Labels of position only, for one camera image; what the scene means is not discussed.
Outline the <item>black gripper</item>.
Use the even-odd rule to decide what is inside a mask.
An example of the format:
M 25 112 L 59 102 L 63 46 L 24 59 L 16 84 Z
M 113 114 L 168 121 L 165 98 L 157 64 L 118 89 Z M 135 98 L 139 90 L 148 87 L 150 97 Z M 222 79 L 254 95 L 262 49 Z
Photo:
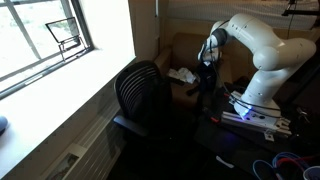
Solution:
M 217 62 L 219 60 L 220 50 L 218 47 L 218 41 L 215 36 L 210 35 L 203 42 L 197 58 L 205 65 L 209 65 L 211 62 Z

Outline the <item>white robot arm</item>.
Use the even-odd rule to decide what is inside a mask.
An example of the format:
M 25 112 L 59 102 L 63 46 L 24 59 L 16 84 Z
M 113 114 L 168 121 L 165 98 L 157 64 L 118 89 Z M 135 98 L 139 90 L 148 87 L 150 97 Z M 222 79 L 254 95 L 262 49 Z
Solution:
M 252 113 L 265 119 L 278 119 L 281 111 L 273 96 L 315 54 L 315 43 L 305 38 L 281 39 L 268 24 L 251 15 L 238 13 L 228 22 L 220 21 L 213 25 L 198 59 L 213 60 L 206 55 L 233 39 L 250 50 L 257 69 L 245 92 L 240 98 L 234 98 L 235 111 L 244 120 Z

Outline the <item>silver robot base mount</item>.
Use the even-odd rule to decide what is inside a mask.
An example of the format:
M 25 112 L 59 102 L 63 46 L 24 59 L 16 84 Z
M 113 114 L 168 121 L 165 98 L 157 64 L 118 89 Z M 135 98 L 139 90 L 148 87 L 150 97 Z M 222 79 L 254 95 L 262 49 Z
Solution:
M 274 141 L 274 136 L 288 138 L 292 135 L 289 128 L 291 121 L 281 115 L 280 109 L 251 105 L 242 101 L 237 91 L 230 94 L 229 103 L 235 112 L 223 111 L 222 123 L 261 132 L 267 141 Z

